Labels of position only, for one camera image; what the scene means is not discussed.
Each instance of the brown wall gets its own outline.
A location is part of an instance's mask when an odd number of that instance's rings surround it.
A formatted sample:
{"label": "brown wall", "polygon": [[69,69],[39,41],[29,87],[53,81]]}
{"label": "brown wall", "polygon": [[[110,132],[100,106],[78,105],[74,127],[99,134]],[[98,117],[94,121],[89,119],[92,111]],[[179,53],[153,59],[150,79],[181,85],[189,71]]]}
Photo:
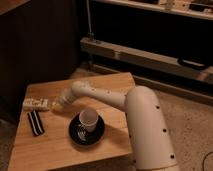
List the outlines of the brown wall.
{"label": "brown wall", "polygon": [[31,0],[0,16],[0,118],[18,119],[27,84],[66,79],[77,67],[75,12],[74,0]]}

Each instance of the paper cup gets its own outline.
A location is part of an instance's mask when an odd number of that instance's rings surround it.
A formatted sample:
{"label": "paper cup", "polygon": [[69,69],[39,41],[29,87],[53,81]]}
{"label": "paper cup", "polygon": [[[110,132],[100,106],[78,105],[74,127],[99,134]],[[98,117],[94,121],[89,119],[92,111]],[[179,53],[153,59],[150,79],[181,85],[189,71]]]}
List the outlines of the paper cup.
{"label": "paper cup", "polygon": [[79,114],[79,121],[88,132],[93,132],[98,122],[98,113],[92,108],[85,108]]}

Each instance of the speckled floor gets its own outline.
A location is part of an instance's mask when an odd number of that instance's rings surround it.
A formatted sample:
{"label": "speckled floor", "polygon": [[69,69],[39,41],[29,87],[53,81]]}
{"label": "speckled floor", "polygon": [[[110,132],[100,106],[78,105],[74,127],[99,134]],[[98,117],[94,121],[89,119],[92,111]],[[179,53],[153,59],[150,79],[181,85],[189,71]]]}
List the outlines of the speckled floor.
{"label": "speckled floor", "polygon": [[[97,75],[77,69],[71,78]],[[182,171],[201,171],[205,154],[213,151],[213,106],[155,91],[168,125]],[[15,126],[0,121],[0,171],[6,171],[15,137]],[[131,156],[96,161],[60,170],[132,171]],[[213,170],[213,154],[205,161],[205,171]]]}

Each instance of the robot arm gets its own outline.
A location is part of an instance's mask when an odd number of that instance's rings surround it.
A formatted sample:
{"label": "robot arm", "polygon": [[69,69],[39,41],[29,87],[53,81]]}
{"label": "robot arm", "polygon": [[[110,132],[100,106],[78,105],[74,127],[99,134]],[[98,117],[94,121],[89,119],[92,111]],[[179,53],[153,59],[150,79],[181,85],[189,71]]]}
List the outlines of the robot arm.
{"label": "robot arm", "polygon": [[127,94],[91,87],[88,82],[74,82],[62,92],[54,110],[77,98],[88,96],[126,113],[135,167],[137,170],[179,171],[166,123],[155,93],[144,86]]}

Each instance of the black plate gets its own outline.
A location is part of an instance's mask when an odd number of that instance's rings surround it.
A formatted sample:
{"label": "black plate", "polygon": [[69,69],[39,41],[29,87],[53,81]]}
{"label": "black plate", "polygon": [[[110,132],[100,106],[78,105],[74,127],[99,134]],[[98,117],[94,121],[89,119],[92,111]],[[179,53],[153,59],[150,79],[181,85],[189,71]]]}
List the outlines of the black plate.
{"label": "black plate", "polygon": [[86,131],[79,121],[79,114],[76,115],[69,125],[69,135],[79,145],[91,145],[96,143],[103,135],[105,126],[101,116],[98,116],[98,123],[93,132]]}

